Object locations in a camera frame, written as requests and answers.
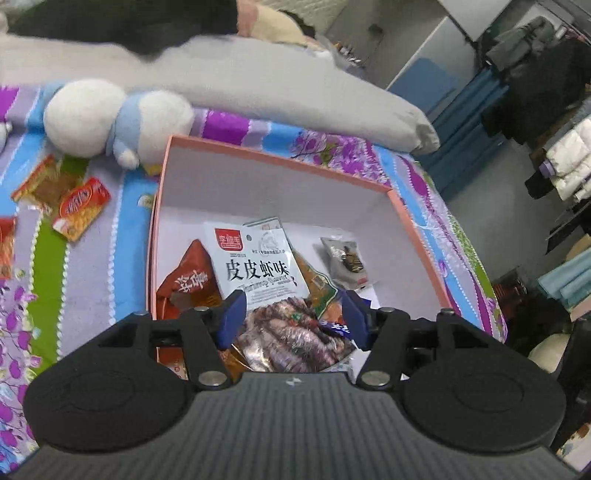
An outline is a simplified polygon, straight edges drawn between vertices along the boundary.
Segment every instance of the green stripe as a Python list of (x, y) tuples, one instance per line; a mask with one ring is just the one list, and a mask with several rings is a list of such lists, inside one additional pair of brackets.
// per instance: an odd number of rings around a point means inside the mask
[[(84, 178), (88, 160), (64, 157), (61, 170)], [(28, 317), (41, 333), (31, 341), (31, 350), (43, 358), (36, 373), (43, 372), (57, 361), (57, 320), (61, 309), (61, 283), (67, 240), (51, 224), (43, 221), (35, 245), (33, 259), (33, 293), (37, 300), (28, 305)]]

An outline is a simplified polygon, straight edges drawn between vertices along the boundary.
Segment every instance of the metal bolt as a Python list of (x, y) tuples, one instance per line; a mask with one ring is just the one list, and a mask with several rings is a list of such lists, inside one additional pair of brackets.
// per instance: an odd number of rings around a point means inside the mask
[(209, 372), (203, 372), (199, 375), (199, 383), (206, 387), (219, 387), (223, 385), (228, 377), (222, 372), (210, 370)]
[(380, 370), (372, 370), (361, 375), (361, 381), (370, 387), (383, 387), (390, 382), (390, 375)]

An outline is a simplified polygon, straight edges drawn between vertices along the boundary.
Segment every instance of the red and yellow snack packet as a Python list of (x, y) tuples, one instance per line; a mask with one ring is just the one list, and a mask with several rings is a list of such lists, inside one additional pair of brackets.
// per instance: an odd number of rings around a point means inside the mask
[(111, 196), (105, 186), (91, 177), (61, 201), (53, 219), (53, 229), (75, 242), (97, 217)]
[(0, 279), (2, 280), (9, 280), (12, 275), (16, 224), (16, 217), (0, 217)]
[(67, 193), (76, 187), (74, 175), (60, 172), (52, 155), (48, 155), (17, 188), (10, 198), (15, 202), (26, 200), (50, 215), (60, 205)]

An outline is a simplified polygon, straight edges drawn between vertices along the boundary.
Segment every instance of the open cardboard box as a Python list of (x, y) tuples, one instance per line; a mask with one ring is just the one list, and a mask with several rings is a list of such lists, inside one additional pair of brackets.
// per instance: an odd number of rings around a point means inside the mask
[(397, 194), (379, 184), (246, 148), (171, 137), (151, 222), (149, 310), (156, 290), (204, 222), (243, 224), (278, 216), (293, 247), (328, 274), (320, 237), (358, 243), (374, 283), (361, 292), (372, 308), (393, 306), (434, 318), (449, 307), (443, 285)]

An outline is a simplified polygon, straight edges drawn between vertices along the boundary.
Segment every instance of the stuffed animal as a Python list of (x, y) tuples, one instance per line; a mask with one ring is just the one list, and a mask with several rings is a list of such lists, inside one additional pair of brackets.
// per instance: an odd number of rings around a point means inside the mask
[(191, 105), (163, 90), (129, 96), (105, 80), (77, 80), (44, 90), (43, 125), (62, 152), (90, 158), (113, 154), (128, 169), (159, 167), (171, 135), (188, 135)]
[(8, 139), (8, 134), (12, 131), (12, 124), (10, 122), (3, 122), (0, 123), (0, 153), (4, 150), (6, 146), (6, 140)]
[(161, 166), (171, 135), (188, 135), (194, 113), (185, 98), (172, 92), (133, 93), (122, 105), (106, 145), (123, 168), (146, 171)]

